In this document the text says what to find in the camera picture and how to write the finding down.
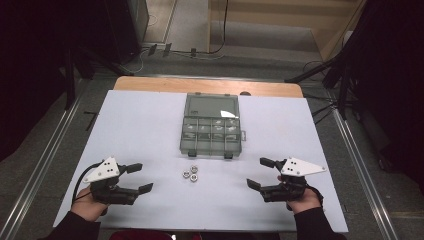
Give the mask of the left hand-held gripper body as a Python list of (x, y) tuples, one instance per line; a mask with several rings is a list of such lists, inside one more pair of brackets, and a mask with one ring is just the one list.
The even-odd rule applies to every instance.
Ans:
[(140, 195), (138, 189), (121, 188), (119, 178), (128, 165), (120, 165), (114, 157), (95, 163), (83, 172), (83, 182), (90, 185), (95, 201), (103, 204), (133, 205)]

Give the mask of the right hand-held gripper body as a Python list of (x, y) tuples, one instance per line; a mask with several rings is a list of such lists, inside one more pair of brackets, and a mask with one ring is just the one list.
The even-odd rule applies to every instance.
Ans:
[(310, 186), (306, 176), (326, 171), (323, 166), (293, 157), (274, 162), (281, 180), (278, 185), (261, 188), (265, 202), (287, 202), (300, 198), (305, 188)]

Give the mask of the grey clear plastic organizer box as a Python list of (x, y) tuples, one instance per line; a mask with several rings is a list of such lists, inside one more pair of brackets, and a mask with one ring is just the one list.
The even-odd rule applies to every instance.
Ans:
[(238, 97), (189, 93), (185, 102), (180, 151), (188, 157), (238, 157), (242, 152)]

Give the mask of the person's right hand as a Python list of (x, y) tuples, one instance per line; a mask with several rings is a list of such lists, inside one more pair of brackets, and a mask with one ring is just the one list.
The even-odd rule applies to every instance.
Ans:
[(287, 201), (286, 205), (294, 214), (323, 206), (323, 197), (314, 187), (307, 186), (303, 195), (295, 200)]

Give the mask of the person's left hand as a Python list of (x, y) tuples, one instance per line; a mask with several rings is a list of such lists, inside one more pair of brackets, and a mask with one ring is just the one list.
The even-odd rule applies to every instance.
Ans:
[(77, 194), (76, 200), (71, 205), (71, 212), (86, 221), (95, 222), (107, 208), (107, 205), (95, 201), (90, 188), (86, 187)]

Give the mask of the white table mat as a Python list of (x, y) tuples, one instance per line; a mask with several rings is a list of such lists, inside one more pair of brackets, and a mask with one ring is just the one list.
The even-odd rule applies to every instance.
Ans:
[[(310, 109), (303, 98), (242, 96), (241, 154), (190, 159), (179, 149), (186, 97), (181, 93), (111, 91), (107, 94), (75, 170), (113, 156), (120, 164), (141, 163), (141, 171), (121, 176), (123, 188), (152, 183), (133, 205), (112, 205), (105, 228), (283, 232), (295, 228), (282, 202), (264, 202), (247, 179), (274, 185), (278, 172), (261, 157), (294, 157), (327, 164)], [(198, 167), (198, 180), (182, 173)]]

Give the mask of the wooden table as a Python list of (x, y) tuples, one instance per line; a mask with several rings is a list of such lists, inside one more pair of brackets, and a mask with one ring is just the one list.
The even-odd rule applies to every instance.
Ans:
[(240, 95), (247, 92), (252, 96), (303, 97), (302, 90), (297, 84), (205, 78), (122, 76), (117, 79), (114, 90), (178, 93), (201, 92), (232, 95)]

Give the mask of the black metal stand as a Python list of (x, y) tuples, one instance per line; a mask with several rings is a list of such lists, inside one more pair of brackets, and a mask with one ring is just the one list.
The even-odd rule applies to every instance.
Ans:
[(86, 47), (65, 45), (63, 47), (63, 51), (65, 63), (66, 110), (69, 110), (76, 100), (74, 68), (77, 68), (83, 78), (91, 79), (94, 76), (94, 69), (90, 64), (90, 61), (94, 60), (114, 72), (117, 76), (130, 75), (128, 71), (114, 65), (112, 62), (106, 60), (104, 57)]

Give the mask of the black tripod stand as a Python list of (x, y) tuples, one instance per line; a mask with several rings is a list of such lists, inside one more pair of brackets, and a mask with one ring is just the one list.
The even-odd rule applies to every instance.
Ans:
[(347, 63), (347, 54), (341, 51), (331, 59), (320, 63), (318, 66), (290, 79), (285, 83), (298, 84), (320, 72), (326, 71), (322, 84), (326, 89), (333, 88), (337, 82), (340, 83), (339, 95), (334, 103), (341, 118), (346, 120), (346, 106), (348, 104), (347, 94), (349, 81), (351, 79), (351, 66)]

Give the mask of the black computer tower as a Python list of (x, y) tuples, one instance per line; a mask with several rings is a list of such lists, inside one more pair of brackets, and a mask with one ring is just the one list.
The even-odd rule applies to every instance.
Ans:
[(146, 0), (104, 0), (111, 27), (111, 59), (120, 64), (141, 52), (150, 20)]

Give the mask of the metal floor rail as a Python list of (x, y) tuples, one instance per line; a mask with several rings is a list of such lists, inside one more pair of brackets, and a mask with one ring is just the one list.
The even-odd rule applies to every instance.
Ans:
[(342, 118), (340, 113), (341, 108), (338, 106), (340, 100), (335, 100), (335, 95), (333, 93), (328, 92), (327, 95), (329, 98), (332, 98), (332, 103), (335, 104), (333, 110), (334, 118), (383, 239), (400, 240), (385, 204), (367, 169), (354, 136), (352, 135), (348, 121)]
[(41, 157), (32, 171), (25, 187), (15, 201), (13, 208), (0, 231), (0, 240), (14, 240), (35, 196), (49, 170), (56, 152), (64, 138), (69, 125), (80, 105), (80, 99), (84, 94), (89, 81), (80, 79), (76, 85), (75, 100), (68, 110), (65, 110), (51, 135)]

